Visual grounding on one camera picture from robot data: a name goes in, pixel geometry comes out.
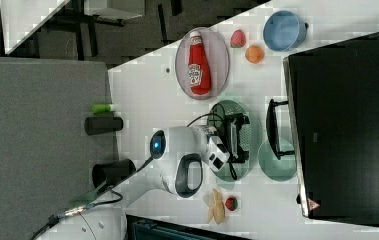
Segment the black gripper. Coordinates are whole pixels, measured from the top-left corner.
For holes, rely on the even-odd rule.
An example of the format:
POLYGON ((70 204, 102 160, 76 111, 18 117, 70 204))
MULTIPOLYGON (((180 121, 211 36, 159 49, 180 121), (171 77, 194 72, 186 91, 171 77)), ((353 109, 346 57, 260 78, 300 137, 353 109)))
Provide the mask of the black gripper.
POLYGON ((218 115, 216 119, 219 121, 218 136, 222 141, 219 149, 225 153, 226 163, 245 163, 249 159, 249 150, 242 146, 242 129, 250 124, 248 116, 236 113, 218 115))

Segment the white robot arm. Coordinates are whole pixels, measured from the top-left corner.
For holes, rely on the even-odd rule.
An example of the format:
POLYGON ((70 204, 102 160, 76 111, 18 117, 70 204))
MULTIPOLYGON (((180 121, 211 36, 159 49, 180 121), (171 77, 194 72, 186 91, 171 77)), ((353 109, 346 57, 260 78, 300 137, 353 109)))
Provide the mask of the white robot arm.
POLYGON ((149 143, 150 157, 141 168, 112 185, 95 199, 53 215, 31 240, 124 240, 125 210, 151 190, 181 198, 194 196, 202 186, 203 168, 230 172, 249 160, 240 145, 240 131, 250 123, 243 113, 210 112, 205 125, 191 123, 156 131, 149 143))

